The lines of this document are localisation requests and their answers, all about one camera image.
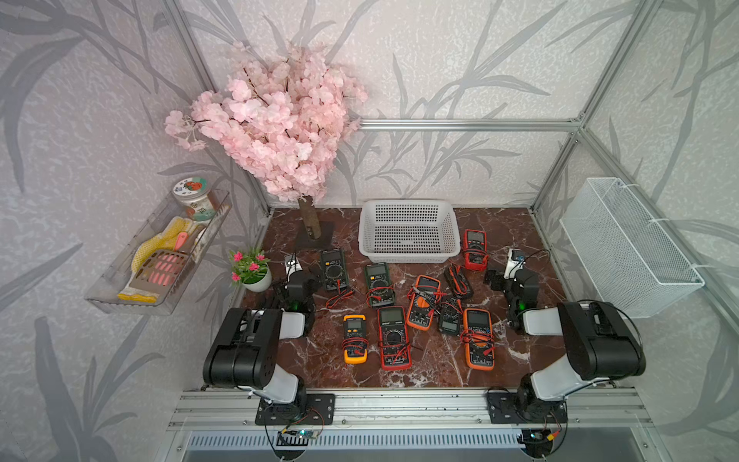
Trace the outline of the dark green multimeter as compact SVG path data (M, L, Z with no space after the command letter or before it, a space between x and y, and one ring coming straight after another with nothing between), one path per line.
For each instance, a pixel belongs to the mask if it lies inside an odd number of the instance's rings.
M321 261L321 281L327 292L342 292L349 287L344 250L340 248L323 250L319 261Z
M366 302L371 308L384 308L396 304L396 293L387 263L367 265L364 271L367 292Z

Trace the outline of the small red multimeter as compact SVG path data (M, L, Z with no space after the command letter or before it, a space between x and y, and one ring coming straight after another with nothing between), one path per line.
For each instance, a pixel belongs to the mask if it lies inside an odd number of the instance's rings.
M464 266L469 271L486 271L489 253L487 234L481 230L467 229L462 242Z

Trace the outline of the orange Victor multimeter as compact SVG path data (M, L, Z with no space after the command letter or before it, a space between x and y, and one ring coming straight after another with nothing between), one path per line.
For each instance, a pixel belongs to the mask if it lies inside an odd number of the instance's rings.
M420 331L427 331L433 322L437 303L443 293L441 282L427 275L420 275L408 293L410 300L406 323Z

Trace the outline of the large red Aneng multimeter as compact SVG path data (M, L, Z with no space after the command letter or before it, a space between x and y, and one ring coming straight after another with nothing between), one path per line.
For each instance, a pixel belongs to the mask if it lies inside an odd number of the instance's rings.
M404 311L398 306L377 310L380 366L384 371L403 371L412 366Z

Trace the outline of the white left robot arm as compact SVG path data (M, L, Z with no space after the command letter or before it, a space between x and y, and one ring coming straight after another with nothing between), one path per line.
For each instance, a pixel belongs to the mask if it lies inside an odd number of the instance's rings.
M274 406L304 408L303 380L277 364L283 340L308 336L315 323L314 294L319 281L295 271L273 288L263 306L231 308L206 355L204 383L221 389L246 389Z

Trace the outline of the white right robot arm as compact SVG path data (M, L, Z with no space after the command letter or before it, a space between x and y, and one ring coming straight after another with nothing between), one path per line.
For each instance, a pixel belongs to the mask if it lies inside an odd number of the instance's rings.
M484 283L504 295L508 325L517 334L560 337L564 342L562 357L522 378L515 398L519 412L542 412L594 384L646 371L641 334L624 312L601 300L539 308L538 281L537 273L528 269L509 273L490 269L484 275Z

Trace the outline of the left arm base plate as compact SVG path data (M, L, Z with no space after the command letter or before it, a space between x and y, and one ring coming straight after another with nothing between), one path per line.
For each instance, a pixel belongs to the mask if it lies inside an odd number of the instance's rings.
M291 403L260 400L256 425L332 425L336 409L335 394L298 395Z

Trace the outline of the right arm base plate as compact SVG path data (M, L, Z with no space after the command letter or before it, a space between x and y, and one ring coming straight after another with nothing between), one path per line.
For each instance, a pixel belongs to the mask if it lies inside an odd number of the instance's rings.
M493 389L486 393L490 422L494 425L565 425L566 402L545 402L536 397Z

